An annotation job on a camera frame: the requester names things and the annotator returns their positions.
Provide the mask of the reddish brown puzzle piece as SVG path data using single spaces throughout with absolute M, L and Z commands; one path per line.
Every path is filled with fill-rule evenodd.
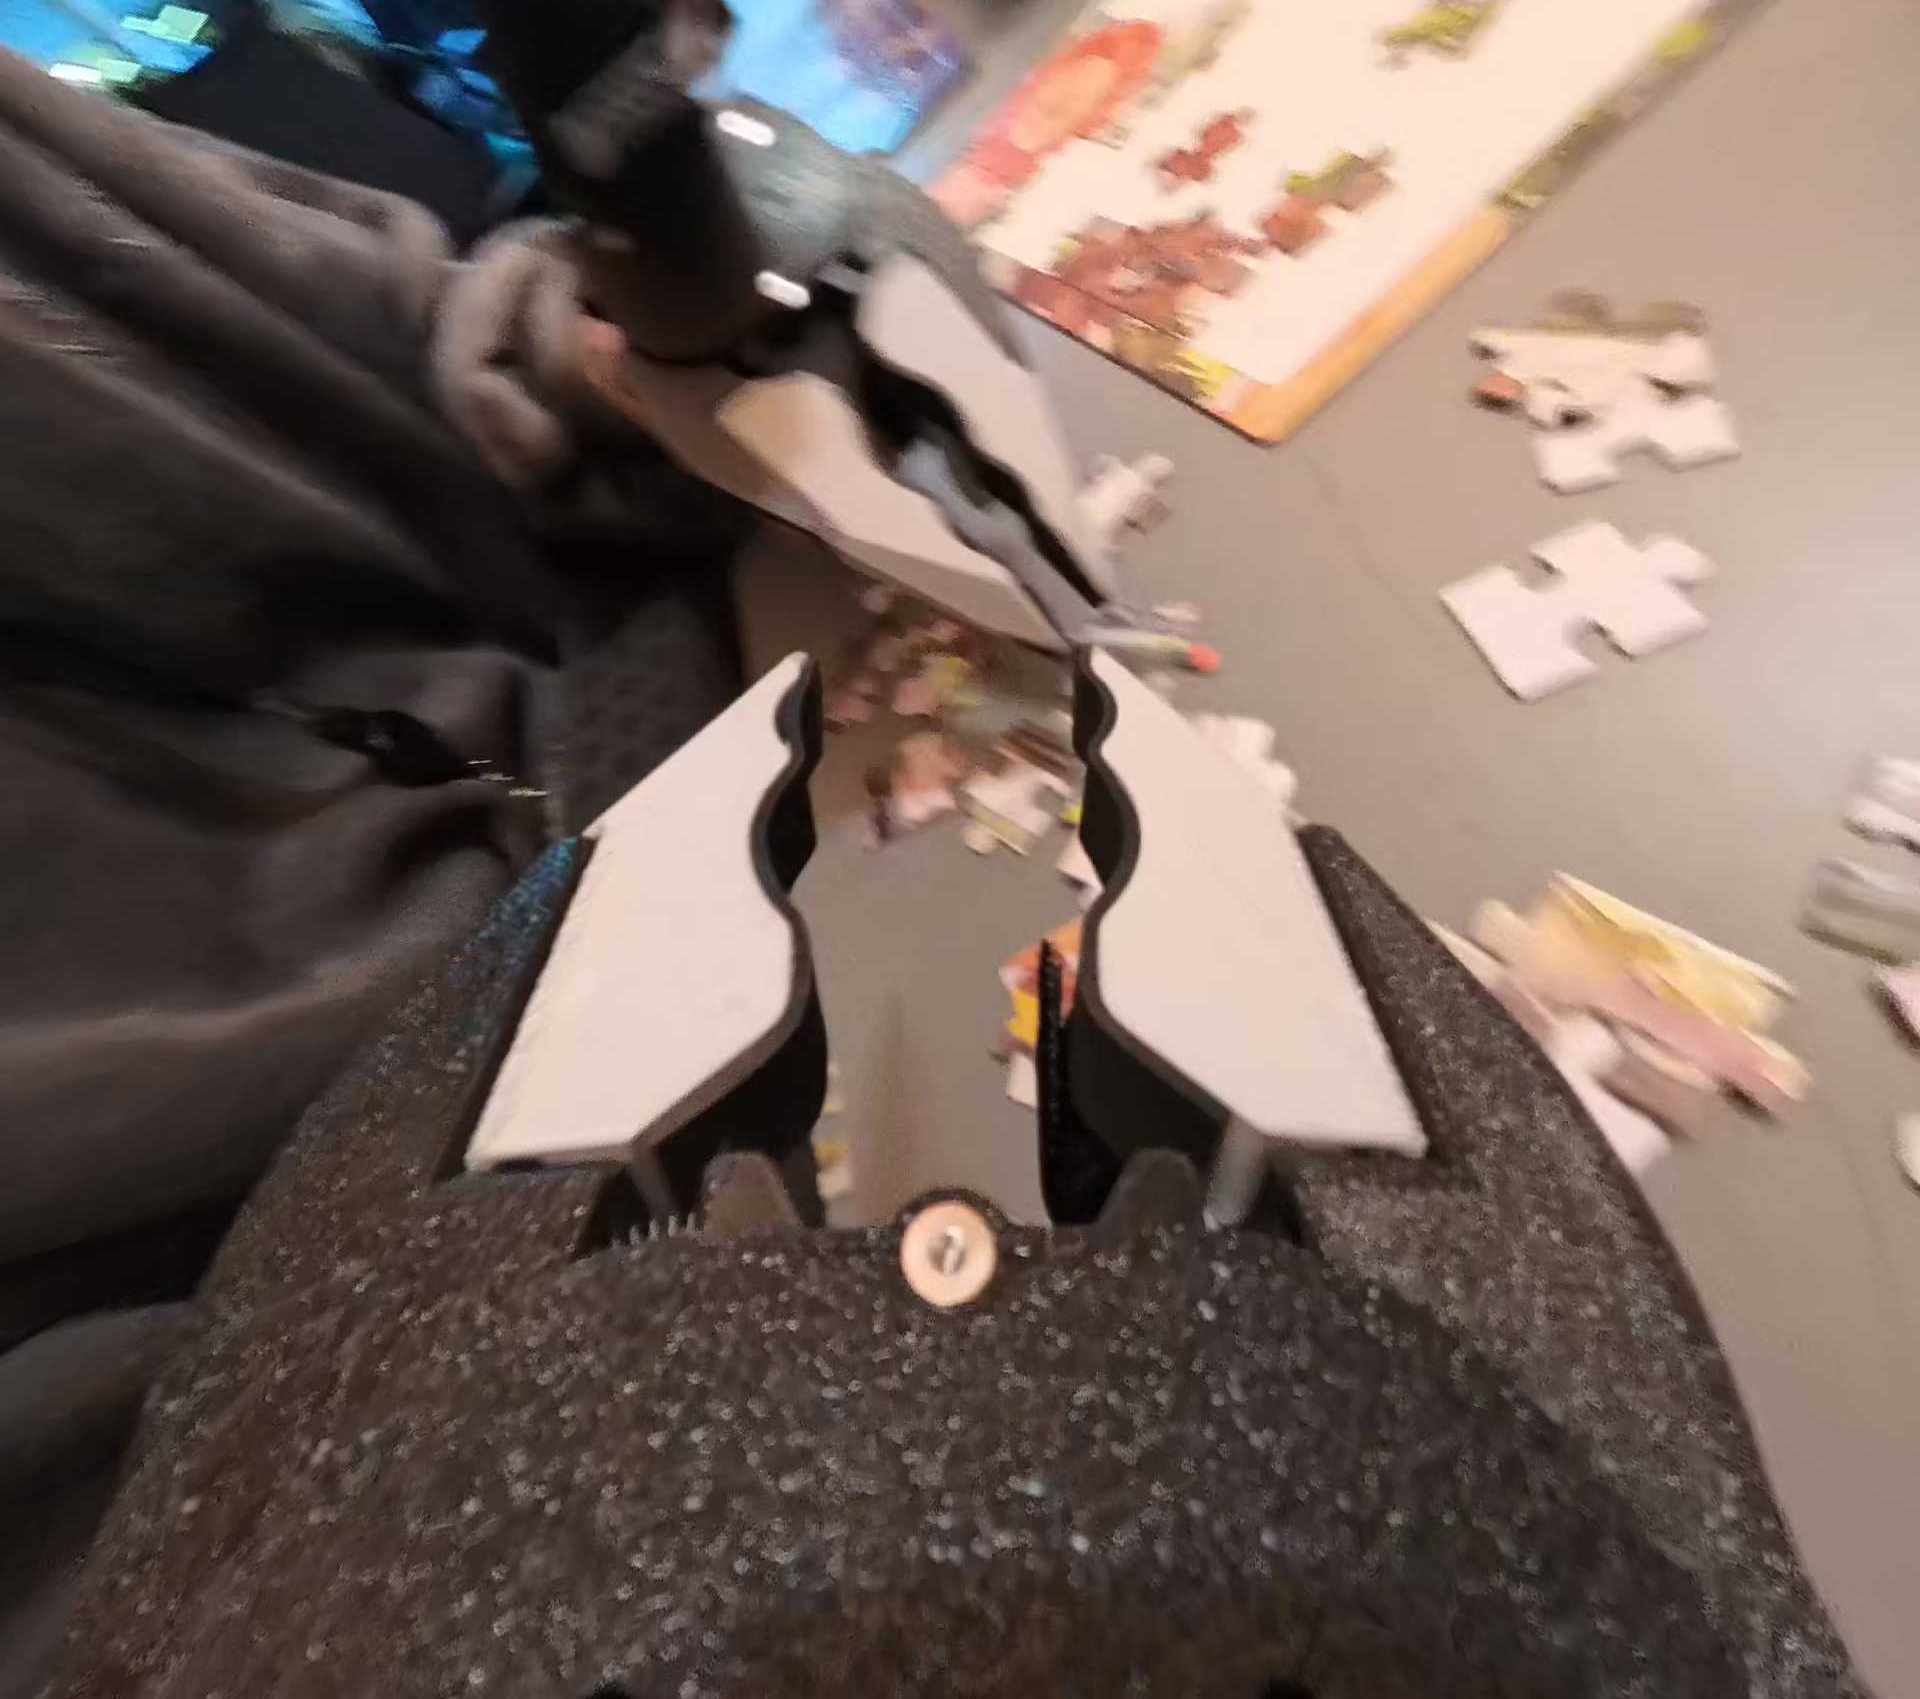
M 1187 186 L 1213 186 L 1220 158 L 1248 142 L 1252 126 L 1258 126 L 1252 106 L 1225 106 L 1225 112 L 1204 118 L 1187 142 L 1175 142 L 1156 158 L 1156 186 L 1166 195 L 1175 195 Z

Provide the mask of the assembled lion puzzle pieces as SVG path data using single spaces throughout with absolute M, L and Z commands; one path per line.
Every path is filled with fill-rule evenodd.
M 1054 48 L 932 178 L 959 225 L 993 220 L 1054 152 L 1092 140 L 1156 70 L 1166 28 L 1105 21 Z

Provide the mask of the red-tipped grey striped puzzle piece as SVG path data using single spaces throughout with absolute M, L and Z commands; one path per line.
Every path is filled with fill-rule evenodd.
M 923 494 L 950 531 L 985 559 L 995 559 L 1066 641 L 1066 650 L 1109 650 L 1127 666 L 1215 672 L 1215 650 L 1179 634 L 1156 634 L 1116 605 L 1090 605 L 1059 559 L 1042 556 L 1026 519 L 993 494 L 972 494 L 950 470 L 945 445 L 916 442 L 897 456 L 897 483 Z

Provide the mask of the grey desk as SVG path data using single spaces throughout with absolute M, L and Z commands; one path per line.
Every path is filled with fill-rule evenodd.
M 937 168 L 1090 0 L 945 0 L 977 81 L 905 147 Z M 1166 451 L 1171 519 L 1127 590 L 1202 605 L 1302 817 L 1463 931 L 1575 874 L 1796 988 L 1813 1104 L 1719 1109 L 1648 1170 L 1742 1374 L 1775 1501 L 1874 1693 L 1917 1693 L 1917 1184 L 1894 1117 L 1917 1054 L 1859 958 L 1803 935 L 1813 874 L 1874 757 L 1917 762 L 1917 264 L 1920 0 L 1775 0 L 1524 220 L 1447 304 L 1283 445 L 1018 321 L 1084 456 Z M 1742 460 L 1634 470 L 1593 510 L 1536 483 L 1472 410 L 1470 330 L 1561 290 L 1700 304 Z M 1713 559 L 1707 634 L 1515 705 L 1436 590 L 1579 519 Z M 993 1065 L 995 963 L 1066 915 L 1054 864 L 977 857 L 954 825 L 869 851 L 826 825 L 857 749 L 817 778 L 803 915 L 854 1123 L 835 1222 L 977 1184 L 1042 1217 L 1031 1115 Z

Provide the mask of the lion puzzle tray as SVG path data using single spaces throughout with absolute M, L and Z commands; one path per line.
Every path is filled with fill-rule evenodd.
M 985 277 L 1179 404 L 1283 442 L 1768 0 L 1510 0 L 1470 58 L 1386 66 L 1377 35 L 1422 5 L 1090 0 L 1066 35 L 1156 21 L 1158 61 L 1092 140 L 967 225 Z M 1213 186 L 1166 195 L 1156 158 L 1225 106 L 1258 112 L 1248 142 Z M 1213 213 L 1258 237 L 1283 178 L 1342 147 L 1392 147 L 1397 186 L 1309 254 L 1267 254 L 1187 337 L 1105 321 L 1049 277 L 1059 244 L 1092 217 Z

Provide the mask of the pile of puzzle pieces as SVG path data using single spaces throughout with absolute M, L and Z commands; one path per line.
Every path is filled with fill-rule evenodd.
M 1123 666 L 1187 720 L 1258 720 L 1294 778 L 1298 831 L 1354 817 L 1354 799 L 1309 807 L 1298 793 L 1298 738 L 1325 723 L 1349 767 L 1377 767 L 1365 793 L 1429 849 L 1532 823 L 1524 849 L 1543 857 L 1563 817 L 1608 823 L 1635 849 L 1672 849 L 1694 823 L 1729 823 L 1742 851 L 1782 844 L 1782 799 L 1742 793 L 1742 771 L 1796 713 L 1825 709 L 1825 677 L 1782 659 L 1775 627 L 1768 666 L 1745 666 L 1759 705 L 1702 677 L 1672 736 L 1635 720 L 1634 677 L 1700 659 L 1702 639 L 1719 646 L 1735 639 L 1719 563 L 1686 534 L 1579 519 L 1532 545 L 1524 559 L 1440 588 L 1430 605 L 1400 596 L 1397 612 L 1440 641 L 1447 677 L 1463 684 L 1472 666 L 1503 698 L 1503 713 L 1476 731 L 1470 778 L 1447 779 L 1430 771 L 1447 720 L 1429 672 L 1397 659 L 1386 634 L 1354 623 L 1332 563 L 1283 568 L 1298 534 L 1283 534 L 1276 516 L 1225 526 L 1195 510 L 1193 531 L 1204 526 L 1248 563 L 1240 581 L 1267 581 L 1262 596 L 1235 590 L 1258 605 L 1248 623 L 1258 641 L 1225 650 L 1225 684 L 1252 684 L 1258 705 L 1225 709 L 1195 672 Z M 1204 634 L 1204 617 L 1179 602 L 1134 623 Z M 1521 910 L 1481 899 L 1463 935 L 1440 931 L 1440 943 L 1543 1047 L 1634 1178 L 1707 1132 L 1724 1104 L 1790 1117 L 1825 1083 L 1788 1045 L 1805 1019 L 1788 975 L 1579 874 L 1548 866 Z

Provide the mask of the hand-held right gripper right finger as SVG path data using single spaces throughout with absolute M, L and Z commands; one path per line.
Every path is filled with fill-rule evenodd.
M 1105 1145 L 1156 1078 L 1195 1115 L 1204 1222 L 1252 1217 L 1283 1156 L 1429 1160 L 1429 1123 L 1294 825 L 1258 720 L 1187 720 L 1116 650 L 1074 666 L 1076 844 L 1092 866 L 1066 1078 Z

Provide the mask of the brown and green puzzle piece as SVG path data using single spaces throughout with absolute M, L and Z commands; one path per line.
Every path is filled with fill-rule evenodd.
M 1397 186 L 1392 147 L 1342 147 L 1319 168 L 1294 168 L 1283 195 L 1258 220 L 1262 245 L 1298 258 L 1309 254 L 1332 217 L 1368 213 Z

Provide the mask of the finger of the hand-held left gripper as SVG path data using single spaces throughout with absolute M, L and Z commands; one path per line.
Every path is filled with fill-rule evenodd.
M 848 392 L 807 368 L 762 381 L 717 403 L 715 430 L 742 460 L 737 494 L 835 551 L 857 576 L 1035 650 L 1066 650 L 1084 634 L 1066 556 L 1049 556 L 1054 581 L 1031 590 L 1022 568 L 967 545 L 932 497 L 885 470 Z
M 1116 559 L 1084 526 L 1084 470 L 1022 350 L 916 254 L 862 277 L 854 350 L 897 483 L 1049 627 L 1105 627 L 1118 602 Z

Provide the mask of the person's left forearm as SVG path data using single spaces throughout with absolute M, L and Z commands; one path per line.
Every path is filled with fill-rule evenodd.
M 589 472 L 625 337 L 589 308 L 571 220 L 514 220 L 442 277 L 425 388 L 479 460 L 523 497 Z

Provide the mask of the assembled brown trunk pieces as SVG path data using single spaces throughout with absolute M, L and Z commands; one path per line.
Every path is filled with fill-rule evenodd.
M 1248 290 L 1262 258 L 1262 237 L 1248 237 L 1213 213 L 1171 220 L 1092 217 L 1059 244 L 1049 277 L 1105 321 L 1134 321 L 1187 337 L 1215 298 Z

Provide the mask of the green and grey puzzle piece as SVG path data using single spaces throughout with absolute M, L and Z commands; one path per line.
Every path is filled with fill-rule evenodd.
M 1377 35 L 1386 66 L 1412 58 L 1470 58 L 1510 0 L 1429 0 Z

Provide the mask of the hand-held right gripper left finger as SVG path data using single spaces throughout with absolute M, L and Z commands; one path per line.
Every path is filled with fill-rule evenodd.
M 579 831 L 469 1178 L 622 1165 L 654 1214 L 690 1214 L 733 1149 L 809 1182 L 826 1010 L 793 877 L 817 767 L 821 666 L 790 650 Z

